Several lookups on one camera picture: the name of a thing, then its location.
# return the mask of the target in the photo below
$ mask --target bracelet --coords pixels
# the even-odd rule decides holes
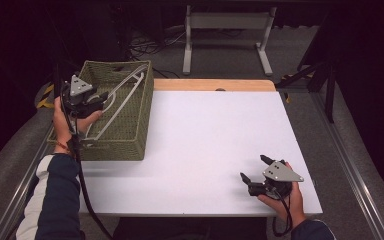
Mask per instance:
[[[58,141],[57,141],[57,145],[60,146],[60,147],[62,147],[65,151],[67,151],[67,154],[68,154],[68,155],[73,156],[73,155],[71,154],[70,149],[69,149],[67,146],[65,146],[64,144],[62,144],[62,143],[60,143],[60,142],[58,142]]]

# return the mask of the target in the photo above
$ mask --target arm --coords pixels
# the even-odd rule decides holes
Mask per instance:
[[[37,167],[37,185],[24,209],[17,239],[81,239],[79,165],[66,145],[71,133],[59,97],[54,105],[53,124],[60,144],[55,146],[54,154],[45,156]],[[101,115],[99,111],[79,119],[79,131],[86,130]]]
[[[335,239],[330,229],[321,221],[307,220],[304,214],[303,198],[297,182],[292,183],[292,191],[289,195],[289,211],[292,217],[292,240]],[[258,199],[267,206],[273,208],[278,217],[286,222],[287,213],[283,204],[266,195],[259,195]]]

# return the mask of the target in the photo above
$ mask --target white tabletop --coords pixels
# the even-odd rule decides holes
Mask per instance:
[[[273,216],[239,175],[262,182],[261,154],[288,161],[305,179],[304,212],[322,212],[278,92],[154,91],[145,159],[83,171],[99,214]]]

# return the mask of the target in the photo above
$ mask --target green woven basket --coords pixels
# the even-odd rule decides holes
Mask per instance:
[[[140,62],[93,62],[86,61],[79,78],[98,87],[98,94],[110,92],[139,66],[146,64],[144,80],[140,83],[126,105],[98,140],[83,140],[80,155],[82,160],[143,160],[148,134],[154,77],[150,61]],[[112,107],[92,125],[88,138],[95,137],[107,124],[115,111],[132,90],[136,79],[132,78],[117,92]],[[55,144],[52,130],[48,142]]]

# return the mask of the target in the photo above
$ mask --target dark blue sleeve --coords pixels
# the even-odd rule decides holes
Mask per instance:
[[[17,230],[17,239],[81,239],[79,166],[67,154],[45,156],[37,185]]]
[[[334,240],[329,227],[322,221],[305,220],[292,230],[292,240]]]

